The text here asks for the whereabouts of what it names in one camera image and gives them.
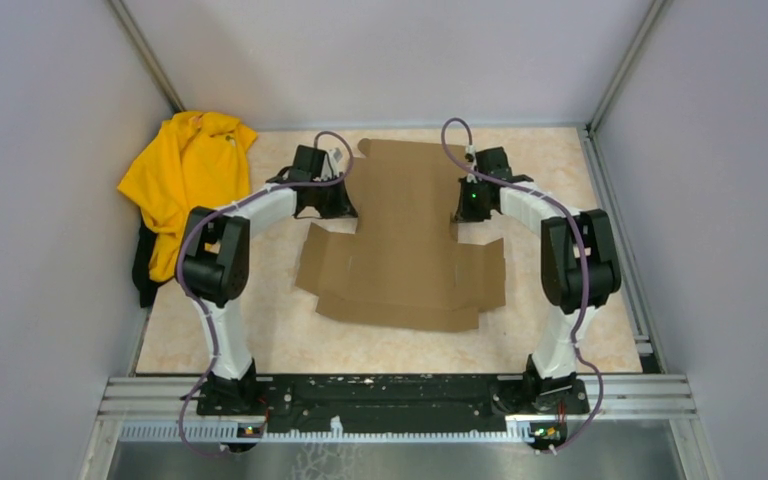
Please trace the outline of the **brown cardboard box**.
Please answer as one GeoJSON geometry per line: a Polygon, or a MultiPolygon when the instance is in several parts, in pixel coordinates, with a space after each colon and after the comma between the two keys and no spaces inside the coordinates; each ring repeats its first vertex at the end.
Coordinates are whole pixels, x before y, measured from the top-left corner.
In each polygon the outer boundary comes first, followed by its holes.
{"type": "Polygon", "coordinates": [[[506,304],[504,241],[461,243],[464,175],[435,143],[360,140],[346,180],[353,233],[312,224],[295,285],[344,323],[464,332],[506,304]]]}

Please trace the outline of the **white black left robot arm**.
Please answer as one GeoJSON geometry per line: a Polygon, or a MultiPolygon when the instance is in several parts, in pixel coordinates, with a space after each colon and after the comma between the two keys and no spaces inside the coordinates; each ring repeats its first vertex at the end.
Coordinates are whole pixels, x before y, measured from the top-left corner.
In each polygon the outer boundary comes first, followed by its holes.
{"type": "Polygon", "coordinates": [[[356,217],[339,168],[351,157],[339,148],[300,145],[292,163],[251,195],[190,211],[176,277],[199,314],[209,349],[209,367],[198,386],[199,406],[208,413],[245,414],[260,399],[238,302],[250,277],[252,240],[308,208],[323,219],[356,217]]]}

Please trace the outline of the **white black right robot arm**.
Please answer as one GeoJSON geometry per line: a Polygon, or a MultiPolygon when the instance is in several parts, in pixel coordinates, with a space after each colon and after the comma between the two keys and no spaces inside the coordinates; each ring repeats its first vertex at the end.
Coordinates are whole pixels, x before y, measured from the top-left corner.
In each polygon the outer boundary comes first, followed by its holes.
{"type": "Polygon", "coordinates": [[[572,388],[579,342],[622,283],[612,226],[601,209],[568,207],[527,175],[513,174],[505,150],[468,145],[462,167],[457,223],[478,223],[500,213],[540,240],[540,280],[551,305],[546,330],[529,356],[523,398],[536,412],[550,411],[572,388]]]}

